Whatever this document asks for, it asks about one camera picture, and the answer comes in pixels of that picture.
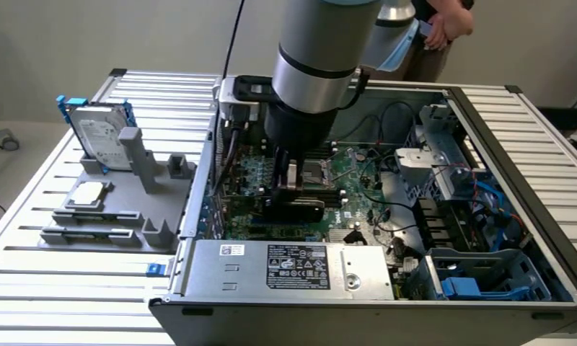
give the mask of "white wall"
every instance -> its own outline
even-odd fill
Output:
[[[477,0],[477,31],[442,81],[517,84],[539,105],[577,97],[577,0]]]
[[[271,74],[290,0],[247,0],[231,72]],[[0,0],[0,119],[60,121],[114,67],[219,73],[239,0]],[[539,103],[577,93],[577,0],[478,0],[477,33],[442,80],[518,84]]]
[[[0,0],[0,119],[60,121],[115,67],[219,73],[238,0]],[[234,73],[271,74],[284,0],[247,0]]]

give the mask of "motherboard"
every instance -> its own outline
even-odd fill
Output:
[[[334,241],[331,235],[374,224],[384,211],[372,200],[384,200],[380,174],[392,166],[390,150],[327,145],[308,154],[303,170],[303,196],[324,202],[319,223],[266,221],[258,210],[270,198],[274,158],[259,147],[243,147],[223,198],[226,239]]]

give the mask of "green circuit board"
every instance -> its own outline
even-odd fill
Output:
[[[363,195],[366,191],[374,199],[384,200],[383,191],[374,189],[378,167],[368,164],[367,153],[367,148],[346,146],[328,159],[307,160],[306,166],[320,167],[323,174],[304,169],[304,189],[315,193],[340,193],[343,190],[344,203],[336,205],[338,208],[326,208],[322,222],[267,223],[256,210],[264,203],[264,198],[259,197],[260,188],[272,182],[274,159],[252,148],[244,149],[240,174],[236,174],[223,199],[226,238],[323,241],[331,229],[352,229],[356,222],[366,225],[368,211],[372,209],[378,215],[384,209]]]

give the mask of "hand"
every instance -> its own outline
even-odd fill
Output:
[[[431,35],[426,39],[426,46],[430,49],[443,50],[447,47],[447,33],[445,30],[445,17],[441,13],[437,13],[429,23],[433,24]]]
[[[473,34],[473,13],[467,9],[450,12],[445,15],[445,34],[450,40]]]

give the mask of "gray floor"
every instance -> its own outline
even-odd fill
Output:
[[[22,142],[18,151],[0,149],[0,203],[8,208],[67,133],[68,126],[63,123],[0,121],[2,128],[11,128]]]

